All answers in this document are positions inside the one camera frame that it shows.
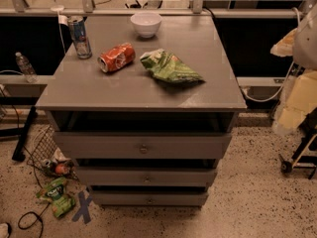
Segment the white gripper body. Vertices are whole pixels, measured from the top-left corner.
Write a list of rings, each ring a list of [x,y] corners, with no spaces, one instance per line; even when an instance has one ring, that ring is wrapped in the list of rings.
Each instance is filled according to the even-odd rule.
[[[280,136],[293,133],[316,108],[317,71],[305,70],[286,82],[273,116],[272,131]]]

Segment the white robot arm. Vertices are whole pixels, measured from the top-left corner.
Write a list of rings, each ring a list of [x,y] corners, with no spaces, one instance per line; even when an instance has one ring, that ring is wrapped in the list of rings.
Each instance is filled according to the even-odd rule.
[[[272,130],[277,135],[295,131],[306,116],[317,108],[317,5],[298,26],[272,46],[277,57],[292,57],[304,72],[285,81],[280,104],[274,113]]]

